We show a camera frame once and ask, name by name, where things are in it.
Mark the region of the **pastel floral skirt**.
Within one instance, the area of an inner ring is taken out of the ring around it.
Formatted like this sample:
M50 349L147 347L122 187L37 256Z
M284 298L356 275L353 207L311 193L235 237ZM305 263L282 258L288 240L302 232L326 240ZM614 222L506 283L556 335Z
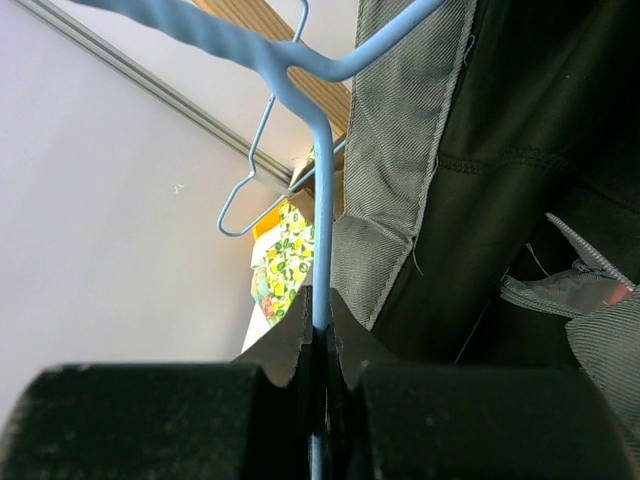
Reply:
M273 300L269 290L267 274L261 269L253 272L251 280L251 295L260 311L263 313L267 323L270 326L277 324L278 318L273 307Z

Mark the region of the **grey skirt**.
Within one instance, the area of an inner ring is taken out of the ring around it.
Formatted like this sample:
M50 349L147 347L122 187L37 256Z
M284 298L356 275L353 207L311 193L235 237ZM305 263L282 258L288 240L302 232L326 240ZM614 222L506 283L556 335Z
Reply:
M332 284L393 355L639 410L639 5L448 1L355 80Z

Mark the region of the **lemon print skirt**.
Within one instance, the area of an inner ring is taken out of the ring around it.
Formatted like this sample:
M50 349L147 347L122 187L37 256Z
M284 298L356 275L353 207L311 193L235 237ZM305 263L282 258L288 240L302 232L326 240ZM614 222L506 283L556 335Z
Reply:
M278 322L293 303L309 274L314 256L314 227L288 201L276 209L279 224L254 244L251 268L267 274Z

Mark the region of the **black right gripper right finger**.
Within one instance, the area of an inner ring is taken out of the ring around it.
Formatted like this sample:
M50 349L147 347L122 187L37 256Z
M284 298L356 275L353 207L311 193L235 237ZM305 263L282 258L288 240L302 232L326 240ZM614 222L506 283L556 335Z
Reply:
M601 393L578 372L427 365L391 354L330 295L331 479L635 479Z

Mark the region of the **white skirt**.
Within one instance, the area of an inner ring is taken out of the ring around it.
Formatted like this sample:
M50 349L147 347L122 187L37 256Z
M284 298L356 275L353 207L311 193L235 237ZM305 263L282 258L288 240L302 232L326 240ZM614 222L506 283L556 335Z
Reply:
M255 303L251 313L249 325L243 341L241 352L244 353L249 348L251 348L270 329L271 329L271 325L269 324L263 311L261 310L260 306L257 303Z

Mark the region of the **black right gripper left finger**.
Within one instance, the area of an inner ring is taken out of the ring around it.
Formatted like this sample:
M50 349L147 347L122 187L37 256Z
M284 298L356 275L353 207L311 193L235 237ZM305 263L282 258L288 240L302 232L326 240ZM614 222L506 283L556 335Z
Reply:
M307 479L311 295L229 363L66 364L1 433L5 479Z

